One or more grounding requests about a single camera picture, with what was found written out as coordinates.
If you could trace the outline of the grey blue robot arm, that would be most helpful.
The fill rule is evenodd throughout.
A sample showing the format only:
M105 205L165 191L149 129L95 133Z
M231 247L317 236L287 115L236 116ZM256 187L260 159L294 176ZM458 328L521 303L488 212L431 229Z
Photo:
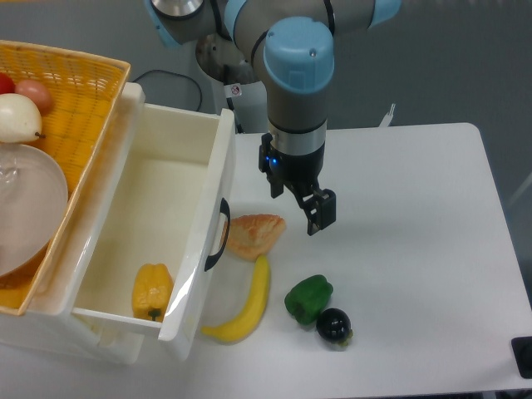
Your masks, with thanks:
M399 1L149 1L166 36L185 44L218 34L230 40L266 91L268 132L259 170L276 198L290 190L308 234L336 220L336 195L322 189L328 87L337 34L395 17Z

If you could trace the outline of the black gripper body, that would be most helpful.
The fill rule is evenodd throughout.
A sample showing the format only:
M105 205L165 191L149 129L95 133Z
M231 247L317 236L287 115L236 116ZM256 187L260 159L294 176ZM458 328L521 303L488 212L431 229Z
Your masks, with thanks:
M290 155L276 149L273 144L273 135L266 133L261 136L259 170L265 175L272 171L279 176L284 188L292 192L302 208L304 195L310 193L312 185L319 186L318 176L323 167L325 145L307 154Z

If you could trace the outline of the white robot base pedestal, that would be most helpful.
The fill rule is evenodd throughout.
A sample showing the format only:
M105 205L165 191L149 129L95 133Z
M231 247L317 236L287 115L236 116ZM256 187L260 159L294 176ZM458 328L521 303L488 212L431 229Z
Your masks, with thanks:
M267 93L243 54L219 34L199 39L196 61L209 78L216 111L234 113L238 133L265 133L268 130Z

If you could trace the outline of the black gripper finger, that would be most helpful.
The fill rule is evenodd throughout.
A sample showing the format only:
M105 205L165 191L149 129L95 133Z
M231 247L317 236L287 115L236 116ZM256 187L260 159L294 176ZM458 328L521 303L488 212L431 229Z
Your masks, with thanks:
M283 180L279 176L274 174L274 172L272 171L268 171L266 175L267 175L267 180L270 184L271 197L272 198L279 197L284 191Z
M310 193L303 197L302 209L308 221L307 234L312 236L336 221L336 194L312 185Z

